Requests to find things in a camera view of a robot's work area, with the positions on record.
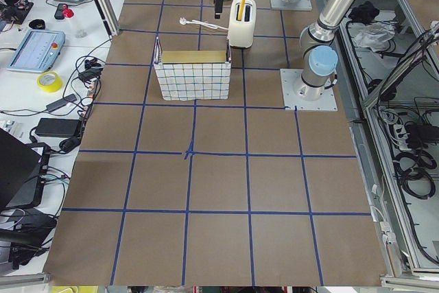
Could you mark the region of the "white toaster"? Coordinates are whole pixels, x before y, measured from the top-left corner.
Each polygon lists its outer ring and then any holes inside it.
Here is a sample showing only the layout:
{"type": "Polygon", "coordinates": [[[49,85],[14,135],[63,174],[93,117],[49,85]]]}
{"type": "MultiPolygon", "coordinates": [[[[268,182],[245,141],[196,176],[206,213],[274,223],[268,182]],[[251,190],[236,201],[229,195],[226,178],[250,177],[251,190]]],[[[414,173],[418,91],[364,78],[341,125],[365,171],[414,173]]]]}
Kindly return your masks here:
{"type": "Polygon", "coordinates": [[[238,49],[250,48],[253,44],[257,6],[254,0],[246,0],[242,21],[237,20],[241,0],[233,0],[228,22],[228,42],[238,49]]]}

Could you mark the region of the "toast slice in toaster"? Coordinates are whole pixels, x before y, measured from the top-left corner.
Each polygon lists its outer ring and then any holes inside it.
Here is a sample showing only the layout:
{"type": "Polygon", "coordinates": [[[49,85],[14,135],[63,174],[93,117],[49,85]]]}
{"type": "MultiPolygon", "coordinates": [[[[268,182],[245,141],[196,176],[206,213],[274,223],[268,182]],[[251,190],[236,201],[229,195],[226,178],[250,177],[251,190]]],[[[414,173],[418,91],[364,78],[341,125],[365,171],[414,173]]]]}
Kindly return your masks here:
{"type": "Polygon", "coordinates": [[[241,2],[239,4],[239,9],[238,9],[238,12],[237,12],[237,20],[239,22],[242,21],[245,6],[246,6],[246,0],[241,0],[241,2]]]}

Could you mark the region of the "white bottle red cap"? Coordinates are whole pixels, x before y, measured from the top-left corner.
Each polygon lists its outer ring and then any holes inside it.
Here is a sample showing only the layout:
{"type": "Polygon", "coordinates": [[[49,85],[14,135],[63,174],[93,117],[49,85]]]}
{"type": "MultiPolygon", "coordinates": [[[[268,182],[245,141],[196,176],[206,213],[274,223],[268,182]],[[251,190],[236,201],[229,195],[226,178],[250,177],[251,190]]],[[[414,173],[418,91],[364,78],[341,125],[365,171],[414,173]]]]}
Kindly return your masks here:
{"type": "Polygon", "coordinates": [[[87,36],[87,32],[84,29],[81,20],[78,18],[76,13],[68,5],[63,5],[62,13],[63,13],[64,19],[71,27],[73,35],[76,38],[84,38],[87,36]]]}

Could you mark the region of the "yellow tape roll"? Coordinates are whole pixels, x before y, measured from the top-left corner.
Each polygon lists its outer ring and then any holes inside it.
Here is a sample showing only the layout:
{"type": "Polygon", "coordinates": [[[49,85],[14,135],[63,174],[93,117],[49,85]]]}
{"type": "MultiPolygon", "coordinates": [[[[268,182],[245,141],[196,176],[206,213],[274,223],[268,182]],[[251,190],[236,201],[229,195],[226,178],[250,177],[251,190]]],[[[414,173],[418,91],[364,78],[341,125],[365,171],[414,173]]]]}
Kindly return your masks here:
{"type": "Polygon", "coordinates": [[[55,71],[47,71],[38,76],[37,85],[46,93],[54,93],[62,88],[62,80],[55,71]]]}

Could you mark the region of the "black power adapter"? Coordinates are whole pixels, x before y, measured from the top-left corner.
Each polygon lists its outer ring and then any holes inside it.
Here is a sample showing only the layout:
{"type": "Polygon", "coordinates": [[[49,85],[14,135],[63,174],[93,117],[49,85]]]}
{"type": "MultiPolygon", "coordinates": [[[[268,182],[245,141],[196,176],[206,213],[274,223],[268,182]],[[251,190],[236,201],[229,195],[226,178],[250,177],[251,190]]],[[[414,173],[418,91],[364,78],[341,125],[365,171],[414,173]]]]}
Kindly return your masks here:
{"type": "Polygon", "coordinates": [[[78,119],[41,118],[35,129],[40,137],[72,137],[80,127],[78,119]]]}

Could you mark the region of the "black laptop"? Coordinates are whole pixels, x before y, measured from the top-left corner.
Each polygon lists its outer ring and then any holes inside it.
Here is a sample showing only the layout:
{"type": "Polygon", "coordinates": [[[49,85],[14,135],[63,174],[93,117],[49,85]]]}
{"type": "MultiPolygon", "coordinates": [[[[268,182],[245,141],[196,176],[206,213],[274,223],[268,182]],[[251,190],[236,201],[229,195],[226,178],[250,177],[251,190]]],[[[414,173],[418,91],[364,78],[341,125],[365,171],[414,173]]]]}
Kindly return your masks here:
{"type": "Polygon", "coordinates": [[[1,210],[40,204],[49,163],[46,143],[23,143],[1,131],[1,210]]]}

